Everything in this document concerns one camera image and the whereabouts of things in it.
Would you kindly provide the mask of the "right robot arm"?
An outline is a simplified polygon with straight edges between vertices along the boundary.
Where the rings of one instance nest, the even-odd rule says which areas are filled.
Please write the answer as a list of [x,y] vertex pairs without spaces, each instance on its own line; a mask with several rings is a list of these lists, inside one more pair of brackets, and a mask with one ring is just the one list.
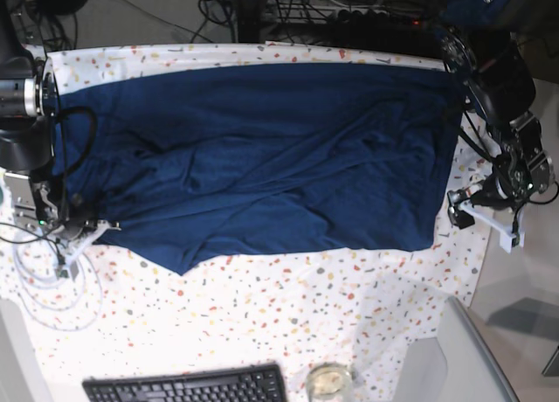
[[[70,196],[67,181],[89,157],[98,119],[85,106],[63,107],[52,60],[36,58],[20,41],[14,13],[22,3],[1,0],[1,167],[11,194],[12,227],[27,234],[12,245],[44,241],[54,252],[53,272],[75,279],[80,255],[115,222]],[[78,159],[66,154],[65,121],[78,115],[89,123]]]

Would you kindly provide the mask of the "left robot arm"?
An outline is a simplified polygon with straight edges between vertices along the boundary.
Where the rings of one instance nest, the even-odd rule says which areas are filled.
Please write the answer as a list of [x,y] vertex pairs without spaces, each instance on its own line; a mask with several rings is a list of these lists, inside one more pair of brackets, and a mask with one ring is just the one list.
[[506,252],[524,244],[525,205],[556,184],[541,123],[530,109],[535,83],[516,37],[544,25],[557,1],[445,0],[432,26],[465,105],[500,148],[492,156],[482,139],[460,135],[491,163],[492,172],[471,190],[448,192],[448,216],[460,229],[484,221],[500,233]]

